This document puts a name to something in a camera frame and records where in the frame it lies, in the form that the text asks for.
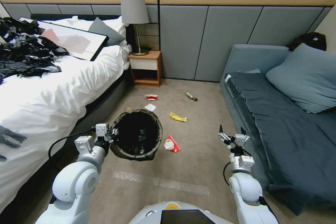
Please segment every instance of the yellow snack wrapper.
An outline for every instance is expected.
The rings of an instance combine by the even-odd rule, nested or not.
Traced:
[[[176,120],[176,121],[187,121],[187,118],[186,118],[186,117],[180,117],[180,116],[174,114],[173,112],[170,113],[169,117],[170,117],[171,119]]]

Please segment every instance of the dark blue blanket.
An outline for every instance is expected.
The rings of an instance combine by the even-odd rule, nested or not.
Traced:
[[[270,192],[297,215],[308,205],[336,208],[336,111],[308,114],[262,74],[229,74],[259,130]]]

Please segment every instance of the gray pillow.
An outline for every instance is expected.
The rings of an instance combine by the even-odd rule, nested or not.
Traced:
[[[125,39],[117,31],[104,24],[98,17],[96,17],[88,31],[108,36],[109,40],[106,46],[118,45]]]
[[[307,112],[336,106],[336,55],[301,44],[266,78]]]

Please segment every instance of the white duvet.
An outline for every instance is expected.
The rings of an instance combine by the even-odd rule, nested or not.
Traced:
[[[11,76],[0,85],[0,125],[25,136],[17,149],[0,144],[0,212],[19,188],[48,159],[48,149],[67,136],[85,106],[98,98],[123,72],[122,49],[105,47],[95,61],[65,56],[55,63],[62,72],[40,77]],[[54,152],[62,146],[56,145]]]

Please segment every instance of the nightstand drawer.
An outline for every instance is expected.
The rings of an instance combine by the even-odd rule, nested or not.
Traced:
[[[152,59],[134,59],[130,58],[129,59],[131,62],[131,67],[132,69],[146,69],[146,70],[157,70],[157,62],[156,60]]]

